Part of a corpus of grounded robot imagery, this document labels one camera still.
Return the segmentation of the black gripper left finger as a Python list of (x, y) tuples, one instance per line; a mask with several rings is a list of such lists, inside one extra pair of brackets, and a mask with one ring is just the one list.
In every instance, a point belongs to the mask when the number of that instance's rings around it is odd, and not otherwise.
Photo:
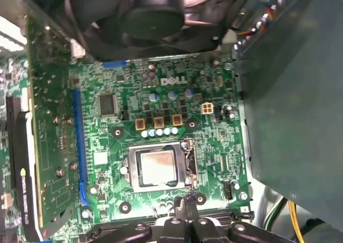
[(133, 221), (94, 226), (80, 235), (80, 242), (187, 242), (187, 222), (180, 216), (165, 216), (151, 221)]

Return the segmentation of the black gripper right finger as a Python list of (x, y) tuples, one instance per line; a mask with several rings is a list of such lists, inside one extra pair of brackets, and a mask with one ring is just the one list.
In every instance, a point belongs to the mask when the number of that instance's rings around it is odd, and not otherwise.
[(192, 242), (291, 242), (289, 239), (246, 222), (233, 222), (222, 227), (217, 219), (201, 217), (196, 199), (187, 197), (187, 221)]

